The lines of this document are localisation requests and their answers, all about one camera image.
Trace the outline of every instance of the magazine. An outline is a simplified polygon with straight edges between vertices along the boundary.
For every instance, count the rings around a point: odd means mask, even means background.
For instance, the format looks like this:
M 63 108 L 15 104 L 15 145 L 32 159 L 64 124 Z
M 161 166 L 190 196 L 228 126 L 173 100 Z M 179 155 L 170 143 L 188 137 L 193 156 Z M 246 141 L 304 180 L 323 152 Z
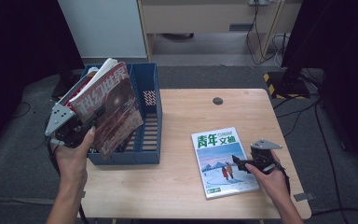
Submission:
M 191 134 L 206 199 L 259 189 L 252 174 L 238 169 L 232 155 L 246 160 L 234 127 Z
M 127 65 L 112 59 L 69 99 L 67 106 L 83 123 L 95 122 L 94 146 L 105 159 L 144 123 Z

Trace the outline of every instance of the gray carpet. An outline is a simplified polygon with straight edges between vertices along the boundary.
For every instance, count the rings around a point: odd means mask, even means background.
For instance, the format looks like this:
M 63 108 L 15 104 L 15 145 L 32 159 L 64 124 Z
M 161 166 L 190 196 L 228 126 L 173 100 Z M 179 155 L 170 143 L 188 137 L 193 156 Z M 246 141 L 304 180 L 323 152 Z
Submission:
M 263 75 L 279 71 L 276 67 L 159 67 L 160 87 L 169 88 L 263 88 L 267 89 Z M 40 80 L 24 90 L 23 102 L 14 118 L 0 135 L 0 223 L 45 223 L 57 193 L 59 178 L 48 160 L 44 141 L 44 122 L 54 102 L 49 95 L 58 76 Z M 290 100 L 280 105 L 276 115 L 301 110 L 316 102 L 318 96 L 306 100 Z M 273 105 L 283 100 L 271 99 Z M 343 207 L 358 208 L 358 158 L 353 152 L 340 148 L 340 141 L 325 111 L 318 108 L 327 145 L 333 157 L 338 188 Z M 283 134 L 296 170 L 306 192 L 316 199 L 310 201 L 312 213 L 338 208 L 332 167 L 319 131 L 314 107 L 301 113 L 279 118 Z M 358 211 L 344 212 L 349 223 L 358 223 Z M 117 223 L 156 223 L 156 220 L 120 219 Z M 185 220 L 160 220 L 158 223 L 187 223 Z M 257 220 L 224 221 L 212 223 L 259 223 Z M 99 219 L 98 223 L 111 223 Z M 280 220 L 265 220 L 280 223 Z M 344 223 L 339 212 L 314 216 L 306 223 Z

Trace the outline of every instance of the person's right hand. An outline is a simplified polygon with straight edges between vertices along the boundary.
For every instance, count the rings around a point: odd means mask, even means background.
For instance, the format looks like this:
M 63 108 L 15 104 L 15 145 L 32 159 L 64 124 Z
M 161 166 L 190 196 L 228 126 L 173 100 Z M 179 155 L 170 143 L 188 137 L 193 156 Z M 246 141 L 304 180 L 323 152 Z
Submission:
M 275 152 L 271 150 L 271 153 L 274 160 L 280 162 Z M 246 164 L 246 168 L 255 176 L 271 198 L 278 209 L 283 224 L 304 223 L 287 191 L 282 171 L 275 167 L 269 175 L 265 175 L 249 163 Z
M 274 160 L 280 162 L 273 150 L 271 150 L 271 153 Z M 246 168 L 255 176 L 274 203 L 283 198 L 290 198 L 286 182 L 284 180 L 284 175 L 278 168 L 273 168 L 273 171 L 269 175 L 263 174 L 249 163 L 246 164 Z

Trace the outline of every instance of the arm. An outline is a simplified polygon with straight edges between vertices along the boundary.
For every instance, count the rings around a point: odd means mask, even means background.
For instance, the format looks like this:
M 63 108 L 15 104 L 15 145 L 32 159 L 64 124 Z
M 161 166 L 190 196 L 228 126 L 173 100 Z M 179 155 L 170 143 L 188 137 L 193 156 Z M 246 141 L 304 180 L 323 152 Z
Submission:
M 276 161 L 279 161 L 276 154 L 272 155 Z M 257 168 L 251 164 L 246 164 L 246 168 L 255 176 L 258 182 L 263 186 L 267 195 L 271 198 L 275 207 L 281 216 L 283 224 L 301 224 L 304 223 L 295 205 L 290 199 L 289 192 L 287 192 L 284 175 L 278 169 L 274 169 L 269 175 L 264 175 Z
M 48 216 L 47 223 L 75 223 L 83 189 L 87 182 L 87 152 L 94 141 L 95 128 L 91 128 L 76 148 L 57 147 L 60 168 L 59 192 Z

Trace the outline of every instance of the wall outlet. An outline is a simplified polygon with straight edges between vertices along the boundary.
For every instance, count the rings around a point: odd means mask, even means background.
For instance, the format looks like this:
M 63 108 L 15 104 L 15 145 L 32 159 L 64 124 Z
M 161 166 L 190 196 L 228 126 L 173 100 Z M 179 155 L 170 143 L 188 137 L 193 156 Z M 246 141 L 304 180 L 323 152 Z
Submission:
M 259 6 L 268 6 L 271 4 L 271 0 L 249 0 L 250 6 L 255 6 L 256 4 Z

